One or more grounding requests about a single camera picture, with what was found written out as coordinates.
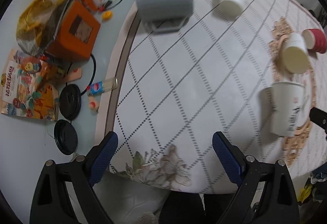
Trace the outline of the red ribbed paper cup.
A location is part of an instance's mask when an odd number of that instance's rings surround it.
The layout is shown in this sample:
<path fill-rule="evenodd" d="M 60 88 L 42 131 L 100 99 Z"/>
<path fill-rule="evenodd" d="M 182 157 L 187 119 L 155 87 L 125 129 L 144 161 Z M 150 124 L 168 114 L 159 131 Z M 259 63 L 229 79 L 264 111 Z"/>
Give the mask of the red ribbed paper cup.
<path fill-rule="evenodd" d="M 326 53 L 326 35 L 323 31 L 320 29 L 305 29 L 301 35 L 308 50 L 320 54 Z"/>

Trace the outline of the black round lid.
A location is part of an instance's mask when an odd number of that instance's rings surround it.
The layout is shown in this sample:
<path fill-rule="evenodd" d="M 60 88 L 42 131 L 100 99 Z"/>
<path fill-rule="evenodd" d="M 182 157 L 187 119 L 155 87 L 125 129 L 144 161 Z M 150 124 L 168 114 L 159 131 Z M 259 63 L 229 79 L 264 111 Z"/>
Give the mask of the black round lid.
<path fill-rule="evenodd" d="M 64 155 L 72 155 L 78 146 L 78 136 L 74 127 L 66 120 L 58 120 L 54 126 L 54 140 Z"/>
<path fill-rule="evenodd" d="M 64 118 L 69 121 L 76 119 L 82 105 L 81 97 L 76 84 L 69 84 L 63 88 L 59 96 L 59 110 Z"/>

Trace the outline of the small pepsi bottle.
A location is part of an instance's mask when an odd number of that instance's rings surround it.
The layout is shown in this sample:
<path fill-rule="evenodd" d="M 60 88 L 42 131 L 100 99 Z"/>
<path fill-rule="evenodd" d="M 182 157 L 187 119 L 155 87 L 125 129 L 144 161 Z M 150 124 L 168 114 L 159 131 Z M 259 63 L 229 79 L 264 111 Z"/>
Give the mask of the small pepsi bottle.
<path fill-rule="evenodd" d="M 88 96 L 97 96 L 98 94 L 112 91 L 117 87 L 118 79 L 113 77 L 87 86 L 86 92 Z"/>

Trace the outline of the patterned white tablecloth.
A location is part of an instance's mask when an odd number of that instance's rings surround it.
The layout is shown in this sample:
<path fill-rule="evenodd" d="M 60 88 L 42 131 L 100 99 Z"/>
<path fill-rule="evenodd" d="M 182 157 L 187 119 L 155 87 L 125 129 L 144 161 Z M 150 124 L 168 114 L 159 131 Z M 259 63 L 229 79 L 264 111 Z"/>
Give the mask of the patterned white tablecloth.
<path fill-rule="evenodd" d="M 326 109 L 326 56 L 311 56 L 297 81 L 304 102 L 293 138 L 270 132 L 270 86 L 280 79 L 274 45 L 280 33 L 318 29 L 296 0 L 246 0 L 227 18 L 212 0 L 193 0 L 178 31 L 156 34 L 130 9 L 115 44 L 108 77 L 118 87 L 101 97 L 96 128 L 118 135 L 109 172 L 139 183 L 189 193 L 235 190 L 212 147 L 221 131 L 258 161 L 283 159 L 291 177 L 326 162 L 324 131 L 309 121 Z"/>

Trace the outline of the colourful snack packet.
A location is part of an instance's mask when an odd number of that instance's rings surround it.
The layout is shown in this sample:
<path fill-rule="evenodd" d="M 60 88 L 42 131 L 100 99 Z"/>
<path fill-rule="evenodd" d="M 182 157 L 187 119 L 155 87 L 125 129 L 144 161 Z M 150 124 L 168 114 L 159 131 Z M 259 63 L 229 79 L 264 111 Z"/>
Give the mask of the colourful snack packet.
<path fill-rule="evenodd" d="M 56 121 L 59 93 L 55 84 L 64 71 L 12 49 L 1 75 L 1 113 Z"/>

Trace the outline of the orange box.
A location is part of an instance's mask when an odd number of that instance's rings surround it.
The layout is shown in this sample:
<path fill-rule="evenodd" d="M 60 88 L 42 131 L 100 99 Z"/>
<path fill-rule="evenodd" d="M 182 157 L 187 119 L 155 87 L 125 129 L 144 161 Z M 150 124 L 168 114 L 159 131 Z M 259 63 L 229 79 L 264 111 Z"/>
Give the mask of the orange box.
<path fill-rule="evenodd" d="M 100 23 L 77 0 L 68 7 L 55 40 L 46 53 L 66 62 L 86 61 L 90 58 Z"/>

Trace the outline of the small yellow toy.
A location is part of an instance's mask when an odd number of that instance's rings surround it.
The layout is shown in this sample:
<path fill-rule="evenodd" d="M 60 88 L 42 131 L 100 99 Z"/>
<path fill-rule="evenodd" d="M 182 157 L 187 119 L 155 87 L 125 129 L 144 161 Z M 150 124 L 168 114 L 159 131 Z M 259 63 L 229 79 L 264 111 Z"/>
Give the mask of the small yellow toy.
<path fill-rule="evenodd" d="M 103 13 L 102 13 L 102 20 L 103 21 L 107 21 L 107 20 L 110 20 L 112 17 L 113 17 L 113 12 L 112 11 L 104 11 Z"/>

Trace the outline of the yellow foil bag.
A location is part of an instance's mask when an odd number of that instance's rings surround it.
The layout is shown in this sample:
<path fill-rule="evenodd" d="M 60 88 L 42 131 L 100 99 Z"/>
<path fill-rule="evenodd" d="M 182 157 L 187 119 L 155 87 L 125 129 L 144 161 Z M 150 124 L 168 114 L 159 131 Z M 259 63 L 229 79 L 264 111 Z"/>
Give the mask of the yellow foil bag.
<path fill-rule="evenodd" d="M 65 0 L 33 0 L 20 15 L 16 40 L 23 52 L 38 56 L 52 39 Z"/>

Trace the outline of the grey ribbed mug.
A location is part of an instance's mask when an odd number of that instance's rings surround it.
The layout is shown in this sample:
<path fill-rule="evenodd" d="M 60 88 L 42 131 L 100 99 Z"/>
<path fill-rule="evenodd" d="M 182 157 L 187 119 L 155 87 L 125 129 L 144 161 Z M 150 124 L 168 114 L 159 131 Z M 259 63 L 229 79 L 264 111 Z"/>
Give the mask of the grey ribbed mug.
<path fill-rule="evenodd" d="M 193 0 L 136 0 L 136 6 L 154 33 L 179 31 L 193 15 Z"/>

